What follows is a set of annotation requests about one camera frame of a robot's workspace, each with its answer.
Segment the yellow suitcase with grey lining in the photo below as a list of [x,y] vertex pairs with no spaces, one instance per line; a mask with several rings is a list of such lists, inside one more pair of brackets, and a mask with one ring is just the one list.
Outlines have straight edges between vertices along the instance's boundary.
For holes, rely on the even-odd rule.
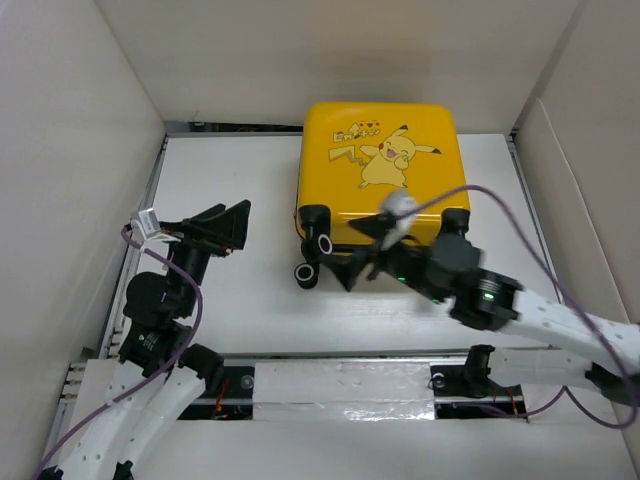
[[465,182],[455,123],[441,105],[312,106],[303,125],[294,214],[304,257],[296,282],[312,289],[322,270],[331,271],[332,255],[368,247],[371,239],[348,221],[379,214],[395,190],[417,202],[409,244],[430,245],[446,220],[467,232],[470,201],[459,189]]

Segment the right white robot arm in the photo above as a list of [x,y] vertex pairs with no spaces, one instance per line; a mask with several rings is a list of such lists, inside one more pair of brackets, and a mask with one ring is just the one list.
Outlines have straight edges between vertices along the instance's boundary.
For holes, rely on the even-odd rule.
[[538,350],[471,347],[461,371],[470,391],[484,393],[495,384],[556,384],[638,405],[638,328],[553,302],[511,277],[482,268],[481,250],[454,220],[446,220],[428,246],[409,244],[409,220],[389,213],[349,225],[372,242],[335,267],[346,290],[370,266],[370,280],[385,273],[436,303],[450,300],[450,318],[467,328],[543,343]]

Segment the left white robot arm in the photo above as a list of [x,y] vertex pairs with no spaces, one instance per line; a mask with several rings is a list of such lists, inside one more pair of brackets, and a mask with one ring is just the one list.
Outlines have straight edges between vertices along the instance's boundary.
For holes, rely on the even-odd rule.
[[132,479],[187,406],[220,390],[223,357],[194,341],[204,314],[201,285],[211,258],[244,248],[250,211],[242,200],[162,222],[147,209],[122,228],[126,244],[166,272],[129,281],[123,308],[129,327],[103,402],[58,440],[34,478]]

